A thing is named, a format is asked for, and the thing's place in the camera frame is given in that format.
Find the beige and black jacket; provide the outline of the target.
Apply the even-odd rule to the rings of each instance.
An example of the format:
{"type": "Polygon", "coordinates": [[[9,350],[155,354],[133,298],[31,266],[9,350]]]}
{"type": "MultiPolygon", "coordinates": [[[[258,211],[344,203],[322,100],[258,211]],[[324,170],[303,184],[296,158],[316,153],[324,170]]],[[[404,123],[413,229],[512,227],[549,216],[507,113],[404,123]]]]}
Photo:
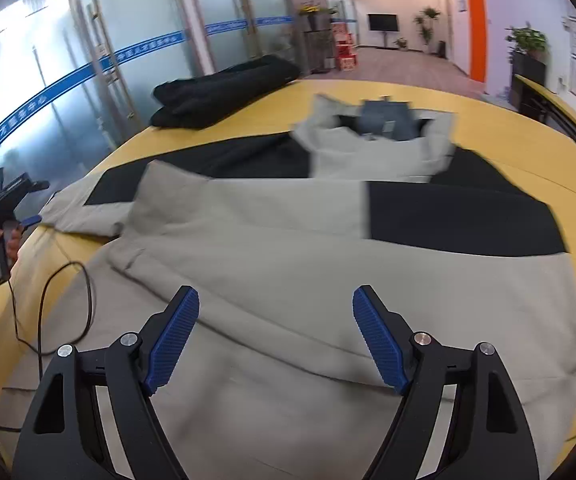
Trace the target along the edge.
{"type": "Polygon", "coordinates": [[[549,477],[576,416],[564,219],[455,144],[452,114],[417,117],[414,138],[395,140],[317,96],[289,132],[133,160],[56,193],[42,222],[103,246],[36,316],[50,354],[18,363],[0,422],[22,431],[64,344],[109,347],[190,286],[197,322],[150,399],[183,479],[365,478],[402,401],[353,315],[369,285],[414,332],[493,344],[527,417],[536,479],[549,477]]]}

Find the potted green plant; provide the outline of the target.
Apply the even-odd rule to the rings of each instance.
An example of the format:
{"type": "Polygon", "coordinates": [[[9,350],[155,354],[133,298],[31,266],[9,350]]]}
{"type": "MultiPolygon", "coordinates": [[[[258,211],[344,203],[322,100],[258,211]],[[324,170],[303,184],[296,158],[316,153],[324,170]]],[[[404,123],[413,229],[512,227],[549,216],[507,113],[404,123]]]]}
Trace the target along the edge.
{"type": "Polygon", "coordinates": [[[510,44],[512,77],[520,75],[544,86],[548,61],[546,36],[527,22],[522,27],[507,27],[506,41],[510,44]]]}

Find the sunflower pot on stand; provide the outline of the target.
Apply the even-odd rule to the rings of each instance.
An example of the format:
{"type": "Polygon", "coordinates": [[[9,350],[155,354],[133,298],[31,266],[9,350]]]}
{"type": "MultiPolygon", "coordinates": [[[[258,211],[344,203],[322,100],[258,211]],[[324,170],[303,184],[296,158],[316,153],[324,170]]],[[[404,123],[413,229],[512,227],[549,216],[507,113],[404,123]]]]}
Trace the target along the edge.
{"type": "Polygon", "coordinates": [[[335,67],[335,36],[332,32],[334,8],[305,3],[299,9],[305,51],[312,74],[327,74],[335,67]]]}

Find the orange door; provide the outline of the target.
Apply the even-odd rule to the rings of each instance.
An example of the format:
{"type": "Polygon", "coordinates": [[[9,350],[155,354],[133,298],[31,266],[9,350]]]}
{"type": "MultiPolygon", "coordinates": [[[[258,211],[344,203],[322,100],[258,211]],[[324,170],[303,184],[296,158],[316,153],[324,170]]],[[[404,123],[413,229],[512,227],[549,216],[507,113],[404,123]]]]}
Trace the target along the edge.
{"type": "Polygon", "coordinates": [[[488,23],[486,23],[486,5],[484,0],[468,0],[470,18],[470,70],[474,81],[486,82],[486,63],[488,62],[488,23]]]}

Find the red boxes stack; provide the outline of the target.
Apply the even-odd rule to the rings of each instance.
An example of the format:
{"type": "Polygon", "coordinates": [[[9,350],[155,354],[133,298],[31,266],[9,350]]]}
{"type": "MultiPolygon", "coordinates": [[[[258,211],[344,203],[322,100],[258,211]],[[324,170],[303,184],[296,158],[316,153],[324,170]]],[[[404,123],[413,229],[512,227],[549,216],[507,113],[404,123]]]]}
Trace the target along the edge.
{"type": "Polygon", "coordinates": [[[331,30],[335,38],[335,62],[338,70],[354,70],[357,67],[357,53],[352,32],[345,23],[333,23],[331,30]]]}

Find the folded black garment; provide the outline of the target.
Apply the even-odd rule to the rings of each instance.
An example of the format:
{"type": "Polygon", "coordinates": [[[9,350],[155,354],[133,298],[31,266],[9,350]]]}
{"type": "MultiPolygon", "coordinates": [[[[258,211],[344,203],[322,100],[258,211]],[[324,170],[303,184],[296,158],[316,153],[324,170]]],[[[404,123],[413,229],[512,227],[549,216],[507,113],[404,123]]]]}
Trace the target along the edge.
{"type": "Polygon", "coordinates": [[[209,76],[164,82],[152,92],[161,108],[150,124],[165,129],[209,128],[300,75],[297,64],[269,54],[209,76]]]}

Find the black wall television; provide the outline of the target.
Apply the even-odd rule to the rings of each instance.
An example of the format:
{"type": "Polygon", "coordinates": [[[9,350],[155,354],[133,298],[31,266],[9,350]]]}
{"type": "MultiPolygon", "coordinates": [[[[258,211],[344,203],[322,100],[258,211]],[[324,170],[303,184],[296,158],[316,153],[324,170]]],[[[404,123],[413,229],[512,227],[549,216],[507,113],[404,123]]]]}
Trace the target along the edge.
{"type": "Polygon", "coordinates": [[[399,32],[396,14],[368,13],[368,27],[372,32],[399,32]]]}

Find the narrow yellow side table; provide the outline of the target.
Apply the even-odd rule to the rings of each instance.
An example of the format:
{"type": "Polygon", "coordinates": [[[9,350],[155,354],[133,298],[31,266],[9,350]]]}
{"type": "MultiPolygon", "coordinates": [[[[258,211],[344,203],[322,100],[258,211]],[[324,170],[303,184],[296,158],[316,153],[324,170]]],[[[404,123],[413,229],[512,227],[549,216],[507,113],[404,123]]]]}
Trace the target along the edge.
{"type": "Polygon", "coordinates": [[[514,75],[509,99],[520,115],[556,129],[576,144],[576,111],[557,94],[531,79],[514,75]]]}

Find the tall corner plant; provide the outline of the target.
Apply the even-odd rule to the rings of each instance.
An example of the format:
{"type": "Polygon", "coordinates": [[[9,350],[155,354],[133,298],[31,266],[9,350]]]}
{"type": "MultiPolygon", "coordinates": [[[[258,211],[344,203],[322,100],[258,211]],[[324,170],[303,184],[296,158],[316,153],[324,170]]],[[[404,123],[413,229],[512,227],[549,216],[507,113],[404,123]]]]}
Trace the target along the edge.
{"type": "Polygon", "coordinates": [[[441,12],[432,6],[426,6],[414,16],[419,36],[425,52],[429,52],[434,36],[434,24],[440,18],[441,12]]]}

